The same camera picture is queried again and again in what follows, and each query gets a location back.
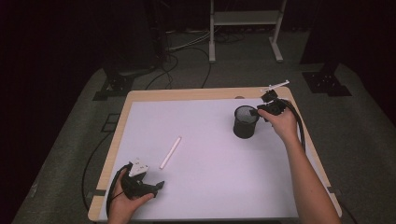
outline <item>person's right hand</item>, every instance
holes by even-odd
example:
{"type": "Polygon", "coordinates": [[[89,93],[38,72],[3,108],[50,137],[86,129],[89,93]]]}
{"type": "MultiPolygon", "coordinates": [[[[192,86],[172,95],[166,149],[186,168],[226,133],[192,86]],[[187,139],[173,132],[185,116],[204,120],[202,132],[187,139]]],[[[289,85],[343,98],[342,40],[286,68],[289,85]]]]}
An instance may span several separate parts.
{"type": "Polygon", "coordinates": [[[259,109],[258,113],[271,122],[275,132],[284,142],[298,140],[297,121],[290,109],[286,108],[280,115],[272,115],[265,110],[259,109]]]}

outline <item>forearm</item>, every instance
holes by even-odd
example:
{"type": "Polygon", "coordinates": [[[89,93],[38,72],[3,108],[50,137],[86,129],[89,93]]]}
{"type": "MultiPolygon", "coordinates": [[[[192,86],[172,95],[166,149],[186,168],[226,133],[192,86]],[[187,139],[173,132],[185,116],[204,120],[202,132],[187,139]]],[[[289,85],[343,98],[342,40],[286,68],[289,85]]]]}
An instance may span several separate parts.
{"type": "Polygon", "coordinates": [[[341,223],[332,200],[298,138],[284,142],[288,151],[294,198],[302,223],[341,223]]]}

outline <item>white marker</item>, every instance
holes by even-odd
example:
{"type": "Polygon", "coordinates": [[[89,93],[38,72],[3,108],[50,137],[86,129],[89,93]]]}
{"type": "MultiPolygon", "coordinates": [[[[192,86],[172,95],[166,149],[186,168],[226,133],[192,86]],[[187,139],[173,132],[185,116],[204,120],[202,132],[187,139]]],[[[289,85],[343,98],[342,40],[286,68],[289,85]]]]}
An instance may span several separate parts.
{"type": "Polygon", "coordinates": [[[171,158],[171,156],[174,153],[175,149],[177,148],[177,145],[180,142],[180,140],[181,140],[181,136],[178,137],[178,139],[176,140],[176,142],[172,146],[171,150],[169,151],[168,155],[166,155],[165,160],[163,160],[163,163],[160,166],[160,169],[163,169],[163,167],[165,167],[166,163],[169,161],[169,159],[171,158]]]}

